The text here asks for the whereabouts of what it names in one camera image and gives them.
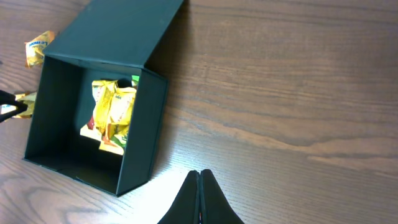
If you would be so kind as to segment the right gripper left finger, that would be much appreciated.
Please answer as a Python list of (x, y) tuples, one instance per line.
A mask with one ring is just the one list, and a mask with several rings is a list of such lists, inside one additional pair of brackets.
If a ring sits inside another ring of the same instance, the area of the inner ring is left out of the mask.
[(191, 170), (159, 224), (199, 224), (199, 173)]

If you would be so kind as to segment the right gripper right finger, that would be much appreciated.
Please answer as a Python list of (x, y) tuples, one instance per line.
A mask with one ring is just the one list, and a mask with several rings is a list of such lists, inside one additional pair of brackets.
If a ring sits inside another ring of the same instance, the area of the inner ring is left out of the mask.
[(200, 211), (202, 224), (244, 224), (209, 169), (200, 172)]

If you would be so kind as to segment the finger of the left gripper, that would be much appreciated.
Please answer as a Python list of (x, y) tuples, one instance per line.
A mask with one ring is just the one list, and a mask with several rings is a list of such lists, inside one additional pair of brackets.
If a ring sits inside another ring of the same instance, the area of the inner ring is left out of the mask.
[(16, 109), (1, 115), (1, 123), (15, 115), (25, 112), (28, 107), (26, 104), (17, 101), (15, 95), (3, 90), (1, 90), (1, 105), (12, 105), (16, 107)]

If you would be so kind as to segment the yellow chocolate snack packet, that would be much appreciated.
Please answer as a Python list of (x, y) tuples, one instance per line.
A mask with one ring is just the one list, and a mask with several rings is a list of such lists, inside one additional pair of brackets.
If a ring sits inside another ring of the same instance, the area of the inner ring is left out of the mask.
[(90, 120), (80, 129), (81, 136), (97, 141), (102, 140), (116, 87), (116, 80), (94, 80), (92, 82), (92, 95), (95, 107)]

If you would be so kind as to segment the yellow peanut butter snack packet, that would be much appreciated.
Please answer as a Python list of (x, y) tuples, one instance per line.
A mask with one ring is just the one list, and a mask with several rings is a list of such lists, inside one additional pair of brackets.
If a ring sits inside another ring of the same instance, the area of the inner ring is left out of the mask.
[(136, 92), (135, 88), (126, 87), (116, 88), (112, 94), (100, 150), (124, 154)]

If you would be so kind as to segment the green Apollo snack packet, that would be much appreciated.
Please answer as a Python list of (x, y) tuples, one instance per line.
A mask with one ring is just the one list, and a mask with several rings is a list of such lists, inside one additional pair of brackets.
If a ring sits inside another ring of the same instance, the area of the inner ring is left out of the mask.
[(127, 82), (124, 80), (118, 81), (109, 111), (112, 127), (109, 138), (123, 149), (127, 144), (127, 135), (131, 123), (139, 78), (140, 76), (133, 75), (131, 77), (130, 86), (127, 86)]

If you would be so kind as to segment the orange Lemond snack, far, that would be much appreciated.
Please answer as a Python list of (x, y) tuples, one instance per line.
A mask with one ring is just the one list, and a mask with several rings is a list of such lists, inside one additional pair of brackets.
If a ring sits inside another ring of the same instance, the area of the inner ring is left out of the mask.
[(25, 66), (27, 68), (41, 65), (44, 62), (43, 50), (55, 39), (55, 32), (48, 30), (30, 42), (25, 43)]

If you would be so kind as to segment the dark green open box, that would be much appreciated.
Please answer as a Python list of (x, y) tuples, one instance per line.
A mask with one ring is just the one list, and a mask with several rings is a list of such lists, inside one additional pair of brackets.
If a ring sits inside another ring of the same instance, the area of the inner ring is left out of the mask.
[[(94, 0), (45, 48), (25, 160), (111, 195), (151, 177), (167, 80), (146, 63), (182, 0)], [(102, 151), (80, 129), (95, 107), (95, 80), (139, 76), (124, 154)]]

